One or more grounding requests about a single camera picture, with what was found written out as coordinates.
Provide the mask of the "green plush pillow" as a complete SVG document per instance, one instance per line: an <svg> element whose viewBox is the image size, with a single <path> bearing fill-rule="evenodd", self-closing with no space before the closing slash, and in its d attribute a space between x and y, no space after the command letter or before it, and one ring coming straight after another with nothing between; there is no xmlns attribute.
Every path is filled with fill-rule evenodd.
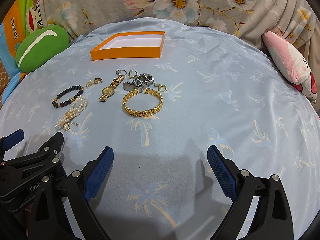
<svg viewBox="0 0 320 240"><path fill-rule="evenodd" d="M30 73L67 49L69 45L67 31L53 24L33 32L23 40L16 51L15 63L20 71Z"/></svg>

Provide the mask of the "colourful cartoon monkey blanket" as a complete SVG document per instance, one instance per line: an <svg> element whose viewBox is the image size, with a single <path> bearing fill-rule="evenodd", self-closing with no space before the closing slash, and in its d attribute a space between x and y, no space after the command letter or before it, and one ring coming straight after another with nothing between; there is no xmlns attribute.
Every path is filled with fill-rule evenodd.
<svg viewBox="0 0 320 240"><path fill-rule="evenodd" d="M42 27L40 0L16 0L1 22L1 105L27 75L15 63L18 47Z"/></svg>

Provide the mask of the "gold leaf bangle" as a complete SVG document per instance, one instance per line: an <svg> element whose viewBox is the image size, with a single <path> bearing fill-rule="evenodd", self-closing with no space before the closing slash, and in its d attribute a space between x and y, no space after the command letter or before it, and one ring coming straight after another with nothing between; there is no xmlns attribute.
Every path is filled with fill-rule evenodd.
<svg viewBox="0 0 320 240"><path fill-rule="evenodd" d="M135 89L128 92L122 100L122 107L126 114L144 118L157 114L163 107L163 96L160 92L146 88L143 92Z"/></svg>

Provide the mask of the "gold wristwatch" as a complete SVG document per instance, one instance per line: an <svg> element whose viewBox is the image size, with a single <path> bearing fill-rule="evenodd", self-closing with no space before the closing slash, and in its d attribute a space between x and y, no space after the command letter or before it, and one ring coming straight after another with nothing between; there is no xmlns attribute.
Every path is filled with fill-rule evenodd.
<svg viewBox="0 0 320 240"><path fill-rule="evenodd" d="M124 69L118 69L116 70L116 75L117 77L112 80L109 86L103 88L103 90L101 91L101 96L99 98L100 102L106 102L108 98L114 94L116 88L125 79L125 76L127 75L127 71Z"/></svg>

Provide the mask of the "gold pendant hoop earring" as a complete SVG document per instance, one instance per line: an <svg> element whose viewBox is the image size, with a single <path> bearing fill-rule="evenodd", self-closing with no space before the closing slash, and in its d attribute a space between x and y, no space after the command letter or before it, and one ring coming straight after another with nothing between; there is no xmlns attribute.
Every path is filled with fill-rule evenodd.
<svg viewBox="0 0 320 240"><path fill-rule="evenodd" d="M166 93L167 92L167 86L166 85L163 85L163 84L160 84L160 83L154 83L154 87L157 88L157 90L161 93Z"/></svg>

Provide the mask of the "light blue palm bedsheet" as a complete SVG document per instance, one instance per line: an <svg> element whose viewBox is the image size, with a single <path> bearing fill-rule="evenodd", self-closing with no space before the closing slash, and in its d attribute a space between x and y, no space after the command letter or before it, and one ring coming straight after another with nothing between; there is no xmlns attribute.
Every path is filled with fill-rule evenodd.
<svg viewBox="0 0 320 240"><path fill-rule="evenodd" d="M159 59L93 61L90 51L116 33L163 31ZM138 76L128 78L135 68ZM101 91L127 71L106 102ZM66 88L85 90L87 108L64 133L63 166L82 169L104 147L114 151L111 173L90 201L112 239L209 239L222 222L226 198L207 161L215 145L254 176L276 174L292 213L295 239L319 211L319 117L262 51L209 28L141 18L107 24L80 36L27 75L1 109L1 135L24 130L6 159L35 152L55 134L66 109L52 100ZM154 83L167 86L155 115L126 114L123 97Z"/></svg>

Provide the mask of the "orange shallow box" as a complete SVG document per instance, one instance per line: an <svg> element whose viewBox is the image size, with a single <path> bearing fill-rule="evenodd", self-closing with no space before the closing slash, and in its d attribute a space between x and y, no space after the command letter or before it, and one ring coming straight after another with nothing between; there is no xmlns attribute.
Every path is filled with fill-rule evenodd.
<svg viewBox="0 0 320 240"><path fill-rule="evenodd" d="M93 61L106 59L159 59L165 40L163 31L116 33L90 51Z"/></svg>

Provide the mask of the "grey floral blanket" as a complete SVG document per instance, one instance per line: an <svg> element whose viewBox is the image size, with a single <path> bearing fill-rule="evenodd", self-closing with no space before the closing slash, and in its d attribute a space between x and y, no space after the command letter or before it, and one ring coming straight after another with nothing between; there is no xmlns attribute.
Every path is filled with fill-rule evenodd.
<svg viewBox="0 0 320 240"><path fill-rule="evenodd" d="M57 24L72 38L108 23L154 17L210 27L256 48L272 31L319 66L319 20L307 0L40 0L44 25Z"/></svg>

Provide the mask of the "pink white plush pillow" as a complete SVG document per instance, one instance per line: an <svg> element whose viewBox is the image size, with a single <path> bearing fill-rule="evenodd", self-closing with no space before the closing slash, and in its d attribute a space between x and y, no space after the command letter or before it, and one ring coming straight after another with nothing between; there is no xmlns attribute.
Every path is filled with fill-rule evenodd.
<svg viewBox="0 0 320 240"><path fill-rule="evenodd" d="M266 31L262 35L276 67L281 74L310 102L317 100L317 85L308 62L300 51L277 34Z"/></svg>

